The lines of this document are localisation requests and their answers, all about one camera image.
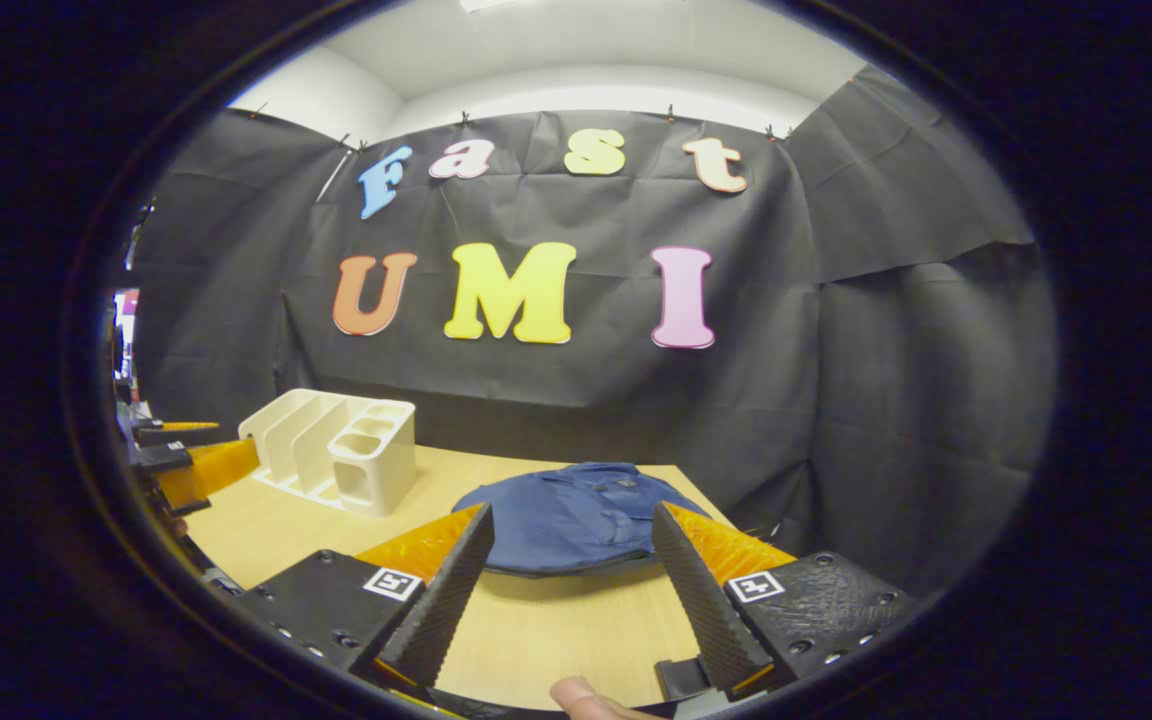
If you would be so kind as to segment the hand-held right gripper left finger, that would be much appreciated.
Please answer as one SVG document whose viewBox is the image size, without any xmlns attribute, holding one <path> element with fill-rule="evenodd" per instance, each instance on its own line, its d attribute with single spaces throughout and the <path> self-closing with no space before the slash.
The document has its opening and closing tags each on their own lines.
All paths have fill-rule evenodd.
<svg viewBox="0 0 1152 720">
<path fill-rule="evenodd" d="M 473 503 L 357 555 L 311 552 L 233 605 L 338 670 L 404 694 L 435 685 L 495 539 Z"/>
</svg>

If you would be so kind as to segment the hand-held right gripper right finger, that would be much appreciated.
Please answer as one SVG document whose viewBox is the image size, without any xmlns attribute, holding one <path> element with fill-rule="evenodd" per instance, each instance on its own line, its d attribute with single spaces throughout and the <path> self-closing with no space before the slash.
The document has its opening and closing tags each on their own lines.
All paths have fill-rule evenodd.
<svg viewBox="0 0 1152 720">
<path fill-rule="evenodd" d="M 708 682 L 730 700 L 823 673 L 919 605 L 840 553 L 791 556 L 676 503 L 655 506 L 652 543 Z"/>
</svg>

